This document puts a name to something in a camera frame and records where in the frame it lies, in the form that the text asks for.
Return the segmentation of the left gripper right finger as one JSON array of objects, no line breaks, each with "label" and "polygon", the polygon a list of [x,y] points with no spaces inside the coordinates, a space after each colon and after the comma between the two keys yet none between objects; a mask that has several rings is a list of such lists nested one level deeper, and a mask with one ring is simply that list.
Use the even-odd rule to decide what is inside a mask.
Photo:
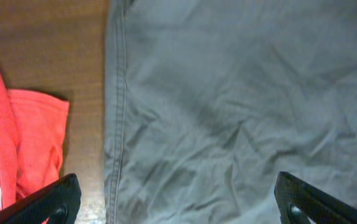
[{"label": "left gripper right finger", "polygon": [[288,172],[280,172],[274,196],[282,224],[357,224],[357,209]]}]

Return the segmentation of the grey shorts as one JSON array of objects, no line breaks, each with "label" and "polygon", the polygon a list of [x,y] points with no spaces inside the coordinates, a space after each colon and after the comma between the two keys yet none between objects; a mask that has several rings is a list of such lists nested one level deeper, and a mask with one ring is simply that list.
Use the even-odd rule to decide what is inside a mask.
[{"label": "grey shorts", "polygon": [[357,1],[113,1],[108,223],[278,223],[290,172],[357,208]]}]

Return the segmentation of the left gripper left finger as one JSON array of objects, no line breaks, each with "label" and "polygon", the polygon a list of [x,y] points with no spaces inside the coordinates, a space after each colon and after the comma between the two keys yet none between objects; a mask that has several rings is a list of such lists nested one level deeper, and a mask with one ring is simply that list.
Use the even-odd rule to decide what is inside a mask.
[{"label": "left gripper left finger", "polygon": [[0,211],[0,224],[74,224],[81,205],[76,174],[52,184]]}]

